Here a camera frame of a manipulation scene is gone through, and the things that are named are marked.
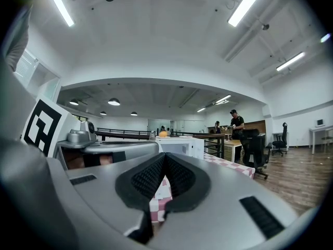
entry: computer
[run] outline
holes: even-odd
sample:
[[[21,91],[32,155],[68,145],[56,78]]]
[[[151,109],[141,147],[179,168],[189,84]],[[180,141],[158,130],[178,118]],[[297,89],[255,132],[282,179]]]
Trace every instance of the computer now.
[[[325,126],[323,119],[316,120],[316,127]]]

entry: office chair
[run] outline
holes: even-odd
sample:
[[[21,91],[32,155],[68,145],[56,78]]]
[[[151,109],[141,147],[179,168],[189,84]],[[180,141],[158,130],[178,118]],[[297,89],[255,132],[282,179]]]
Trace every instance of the office chair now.
[[[244,149],[243,163],[247,167],[255,168],[255,173],[265,176],[265,180],[268,174],[263,173],[262,168],[266,169],[266,165],[270,159],[271,147],[270,143],[266,148],[268,148],[268,154],[264,154],[265,148],[265,136],[258,136],[259,131],[254,130],[244,130],[243,135],[240,138],[240,142]],[[253,155],[253,163],[250,162],[250,157]]]
[[[272,156],[274,153],[281,153],[281,157],[283,156],[283,152],[287,154],[287,150],[281,150],[281,148],[287,147],[287,124],[284,122],[283,126],[283,133],[282,133],[282,141],[280,139],[281,136],[277,136],[277,141],[274,141],[272,144],[277,148],[277,150],[272,150]]]

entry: arched ceiling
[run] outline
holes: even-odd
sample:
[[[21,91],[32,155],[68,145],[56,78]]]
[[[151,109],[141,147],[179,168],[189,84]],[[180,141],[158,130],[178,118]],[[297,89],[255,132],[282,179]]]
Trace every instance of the arched ceiling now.
[[[75,22],[68,27],[52,0],[35,0],[31,23],[72,66],[92,47],[158,38],[236,64],[262,84],[281,77],[275,68],[300,51],[309,52],[306,61],[323,50],[323,31],[302,0],[257,0],[233,27],[227,20],[240,1],[63,0]]]

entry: red and white checkered cloth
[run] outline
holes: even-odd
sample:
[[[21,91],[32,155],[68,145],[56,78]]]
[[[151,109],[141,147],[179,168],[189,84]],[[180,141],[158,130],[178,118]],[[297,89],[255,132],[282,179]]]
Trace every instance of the red and white checkered cloth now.
[[[235,169],[235,170],[239,171],[240,173],[243,173],[246,176],[249,176],[251,179],[253,179],[253,177],[254,177],[255,168],[250,168],[250,167],[243,166],[241,164],[233,163],[228,160],[225,160],[225,159],[222,159],[222,158],[219,158],[216,156],[212,156],[207,153],[203,154],[203,158],[207,162],[216,163],[218,165],[221,165],[221,166],[224,166],[227,168]]]
[[[220,166],[224,166],[227,168],[235,169],[236,171],[239,171],[240,173],[245,174],[246,176],[249,176],[253,179],[254,176],[254,168],[249,168],[240,164],[236,164],[230,161],[227,161],[225,159],[218,158],[216,156],[212,156],[210,154],[204,153],[204,160],[210,163],[215,163]],[[170,189],[170,183],[166,177],[164,177],[161,185],[159,186],[157,190],[157,194],[160,193],[160,189],[163,188],[162,186],[167,186],[169,188],[169,194],[167,197],[164,197],[162,199],[157,199],[156,196],[153,197],[153,199],[150,201],[150,215],[151,215],[151,222],[162,222],[164,221],[164,208],[165,204],[172,200],[171,196],[171,189]]]

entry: railing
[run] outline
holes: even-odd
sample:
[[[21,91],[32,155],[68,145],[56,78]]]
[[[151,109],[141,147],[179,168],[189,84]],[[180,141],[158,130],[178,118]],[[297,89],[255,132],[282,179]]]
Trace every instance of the railing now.
[[[97,136],[102,137],[102,141],[105,141],[106,137],[148,140],[150,135],[149,131],[117,130],[117,129],[106,129],[106,128],[97,128],[97,131],[95,133]],[[219,158],[224,158],[224,136],[225,136],[224,134],[194,133],[194,132],[173,132],[173,134],[176,135],[188,134],[193,136],[193,138],[203,139],[204,149],[213,151],[213,153],[204,151],[205,153],[210,155],[215,155]]]
[[[189,135],[197,135],[197,134],[211,135],[211,133],[182,132],[182,131],[174,131],[174,132],[172,132],[172,135],[181,135],[181,136],[184,136],[184,134],[189,134]]]
[[[150,131],[133,131],[133,130],[117,130],[117,129],[106,129],[106,128],[97,128],[97,131],[104,131],[110,133],[122,133],[122,134],[138,134],[138,135],[149,135]]]

